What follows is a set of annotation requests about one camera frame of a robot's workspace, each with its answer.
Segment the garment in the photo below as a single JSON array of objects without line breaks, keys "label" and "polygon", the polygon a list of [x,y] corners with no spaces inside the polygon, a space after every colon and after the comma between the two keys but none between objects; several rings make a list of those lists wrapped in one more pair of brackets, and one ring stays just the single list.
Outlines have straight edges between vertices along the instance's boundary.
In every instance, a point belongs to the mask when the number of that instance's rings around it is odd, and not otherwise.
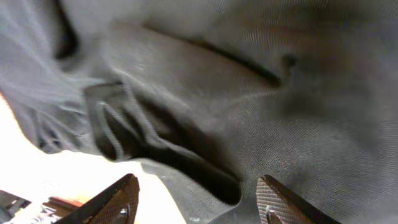
[{"label": "garment", "polygon": [[259,223],[265,174],[398,222],[397,1],[0,6],[0,91],[44,152],[141,161],[187,223]]}]

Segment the dark gray cloth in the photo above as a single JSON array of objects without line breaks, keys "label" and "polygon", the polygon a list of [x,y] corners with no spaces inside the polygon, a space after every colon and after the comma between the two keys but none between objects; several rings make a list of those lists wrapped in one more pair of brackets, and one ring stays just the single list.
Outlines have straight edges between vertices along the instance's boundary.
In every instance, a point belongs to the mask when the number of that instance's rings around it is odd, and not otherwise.
[{"label": "dark gray cloth", "polygon": [[0,90],[41,150],[137,159],[187,223],[259,223],[264,174],[398,222],[397,1],[0,6]]}]

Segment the black fabric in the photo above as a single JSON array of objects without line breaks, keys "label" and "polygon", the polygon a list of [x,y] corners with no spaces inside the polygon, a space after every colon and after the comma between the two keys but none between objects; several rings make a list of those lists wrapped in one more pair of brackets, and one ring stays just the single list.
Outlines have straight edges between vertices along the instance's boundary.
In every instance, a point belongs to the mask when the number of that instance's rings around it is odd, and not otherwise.
[{"label": "black fabric", "polygon": [[137,159],[187,223],[259,223],[264,174],[398,222],[395,0],[0,6],[0,90],[41,150]]}]

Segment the wrinkled fabric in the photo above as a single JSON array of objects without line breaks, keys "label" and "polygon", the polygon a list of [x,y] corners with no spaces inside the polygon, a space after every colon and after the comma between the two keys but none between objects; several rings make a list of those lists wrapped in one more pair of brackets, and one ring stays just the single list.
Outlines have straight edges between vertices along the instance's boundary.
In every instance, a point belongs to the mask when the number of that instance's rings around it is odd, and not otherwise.
[{"label": "wrinkled fabric", "polygon": [[398,222],[398,2],[0,7],[0,91],[44,152],[138,160],[187,223],[259,223],[264,174],[341,223]]}]

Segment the fabric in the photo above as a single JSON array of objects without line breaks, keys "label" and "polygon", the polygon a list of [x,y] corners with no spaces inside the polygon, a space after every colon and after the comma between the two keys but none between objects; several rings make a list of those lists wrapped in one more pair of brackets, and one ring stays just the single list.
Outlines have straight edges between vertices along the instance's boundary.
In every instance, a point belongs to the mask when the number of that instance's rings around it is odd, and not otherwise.
[{"label": "fabric", "polygon": [[395,0],[5,0],[0,91],[39,149],[137,159],[187,223],[259,223],[269,174],[398,222]]}]

